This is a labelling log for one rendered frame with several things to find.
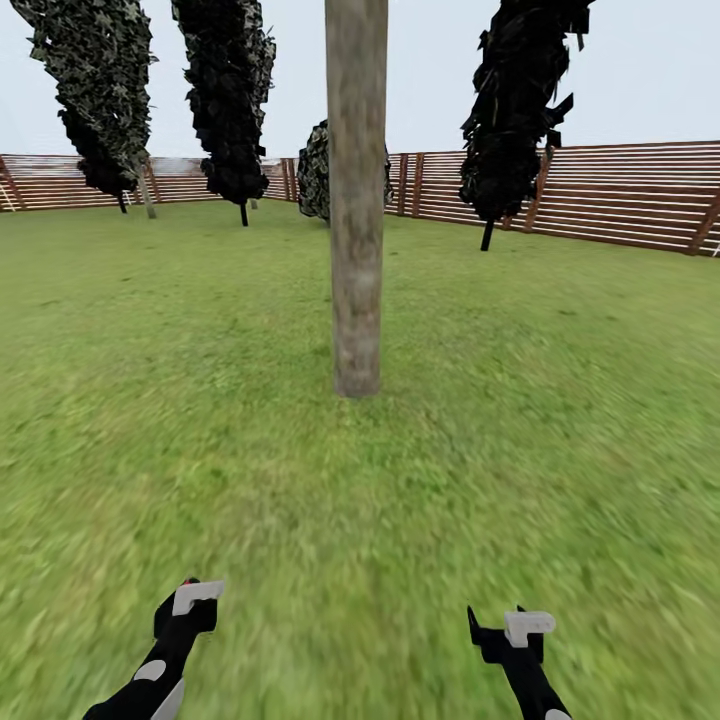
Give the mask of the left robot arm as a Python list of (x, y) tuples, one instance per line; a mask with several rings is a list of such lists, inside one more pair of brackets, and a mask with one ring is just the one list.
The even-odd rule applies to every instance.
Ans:
[(157, 644), (129, 685), (91, 707), (82, 720), (175, 720), (183, 700), (185, 661), (197, 633), (215, 629), (216, 598), (225, 589), (225, 581), (188, 581), (177, 587), (155, 613)]

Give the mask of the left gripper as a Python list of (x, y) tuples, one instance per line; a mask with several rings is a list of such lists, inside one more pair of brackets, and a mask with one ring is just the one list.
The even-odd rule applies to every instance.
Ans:
[(154, 616), (155, 639), (159, 640), (167, 633), (182, 633), (193, 645), (197, 633), (213, 631), (217, 624), (217, 599), (199, 599), (187, 615), (173, 615), (175, 595), (171, 595), (163, 605), (159, 605)]

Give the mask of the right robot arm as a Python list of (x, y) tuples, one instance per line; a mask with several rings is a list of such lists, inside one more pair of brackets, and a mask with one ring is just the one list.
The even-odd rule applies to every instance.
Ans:
[(540, 670), (543, 633), (552, 633), (556, 619), (545, 611), (508, 612), (507, 629), (480, 628), (467, 609), (473, 645), (481, 645), (485, 663), (502, 663), (525, 720), (574, 720)]

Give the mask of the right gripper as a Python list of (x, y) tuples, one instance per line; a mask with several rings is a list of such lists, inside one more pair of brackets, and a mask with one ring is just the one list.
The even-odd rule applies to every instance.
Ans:
[(540, 670), (540, 663), (543, 663), (543, 637), (540, 633), (529, 633), (528, 648), (513, 648), (504, 629), (480, 628), (472, 608), (467, 609), (467, 614), (471, 620), (469, 627), (473, 645), (481, 645), (485, 663), (503, 664), (511, 689), (522, 671)]

